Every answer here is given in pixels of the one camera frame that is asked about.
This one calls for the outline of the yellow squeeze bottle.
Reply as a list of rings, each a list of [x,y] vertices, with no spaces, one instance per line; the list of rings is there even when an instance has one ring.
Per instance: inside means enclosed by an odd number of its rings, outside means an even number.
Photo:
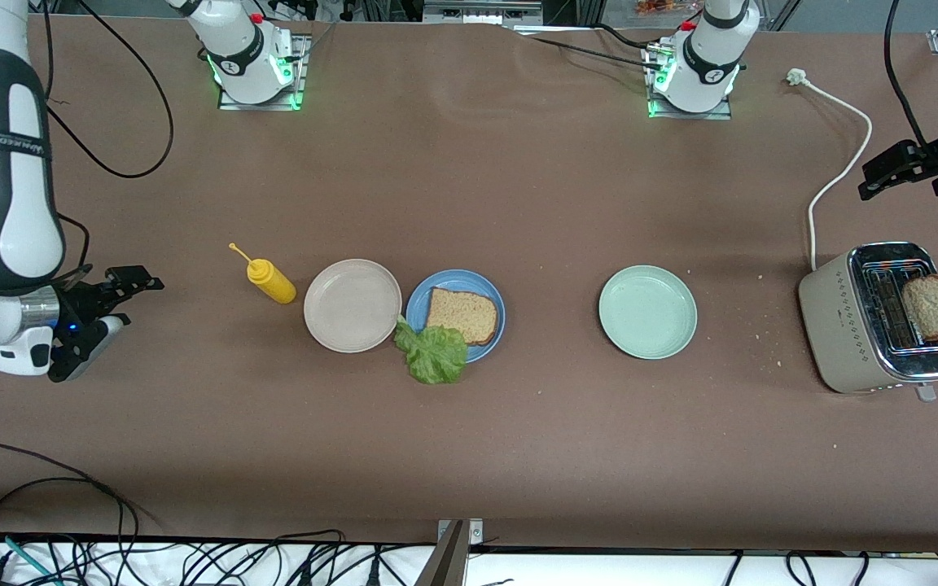
[[[242,252],[234,243],[228,244],[230,250],[237,252],[246,260],[246,277],[249,282],[269,298],[279,304],[294,303],[297,289],[293,282],[280,271],[270,260],[257,257],[253,259]]]

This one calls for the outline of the green lettuce leaf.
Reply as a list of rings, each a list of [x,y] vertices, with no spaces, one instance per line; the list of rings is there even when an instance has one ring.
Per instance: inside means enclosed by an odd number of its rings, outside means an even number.
[[[468,345],[459,330],[427,326],[416,331],[398,316],[394,343],[405,353],[410,375],[420,383],[457,383],[465,370]]]

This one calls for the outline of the brown bread slice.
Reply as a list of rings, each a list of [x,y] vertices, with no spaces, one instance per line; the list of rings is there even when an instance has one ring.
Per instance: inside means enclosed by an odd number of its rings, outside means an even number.
[[[938,341],[938,274],[928,274],[905,282],[902,304],[905,314],[923,341]]]
[[[471,291],[432,288],[427,327],[457,330],[466,345],[484,346],[497,334],[497,305],[491,298]]]

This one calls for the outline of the beige plate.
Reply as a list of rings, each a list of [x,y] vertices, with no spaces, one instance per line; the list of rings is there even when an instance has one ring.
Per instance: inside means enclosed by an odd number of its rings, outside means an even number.
[[[376,348],[396,329],[401,286],[383,265],[348,259],[326,267],[310,282],[303,318],[312,336],[333,352]]]

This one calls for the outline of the light green plate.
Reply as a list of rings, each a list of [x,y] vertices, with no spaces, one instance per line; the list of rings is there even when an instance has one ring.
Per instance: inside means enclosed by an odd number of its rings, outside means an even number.
[[[699,311],[688,286],[666,269],[626,267],[604,283],[597,312],[603,333],[616,346],[643,360],[677,355],[693,339]]]

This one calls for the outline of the blue plate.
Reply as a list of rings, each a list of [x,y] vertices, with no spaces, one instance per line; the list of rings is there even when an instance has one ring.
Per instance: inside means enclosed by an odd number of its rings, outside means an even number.
[[[471,270],[447,269],[429,275],[410,294],[403,312],[406,322],[416,331],[421,331],[427,326],[433,288],[470,292],[492,301],[497,311],[495,333],[487,343],[469,346],[467,363],[477,362],[491,353],[505,333],[506,326],[506,305],[499,290],[484,275]]]

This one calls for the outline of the beige steel toaster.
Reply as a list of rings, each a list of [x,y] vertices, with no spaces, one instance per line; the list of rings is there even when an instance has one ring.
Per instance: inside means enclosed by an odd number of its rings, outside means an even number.
[[[938,274],[910,242],[853,248],[801,279],[798,300],[822,381],[840,394],[915,387],[936,399],[938,341],[924,342],[905,314],[902,288]]]

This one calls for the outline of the grey power strip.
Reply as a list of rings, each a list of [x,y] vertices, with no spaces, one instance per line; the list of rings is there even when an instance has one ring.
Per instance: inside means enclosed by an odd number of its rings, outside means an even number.
[[[421,14],[425,24],[544,24],[541,0],[423,0]]]

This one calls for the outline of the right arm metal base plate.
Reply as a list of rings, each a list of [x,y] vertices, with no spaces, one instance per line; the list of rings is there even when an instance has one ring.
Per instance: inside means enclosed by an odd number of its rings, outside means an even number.
[[[218,104],[220,111],[253,112],[297,112],[305,100],[306,81],[309,74],[309,52],[312,37],[280,31],[280,48],[273,50],[271,66],[282,78],[278,93],[263,103],[240,103],[219,86]]]

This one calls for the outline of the metal table edge bracket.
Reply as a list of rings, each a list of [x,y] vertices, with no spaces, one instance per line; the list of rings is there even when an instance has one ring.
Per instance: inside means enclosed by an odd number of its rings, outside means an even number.
[[[483,519],[440,520],[438,542],[414,586],[465,586],[469,549],[483,541]]]

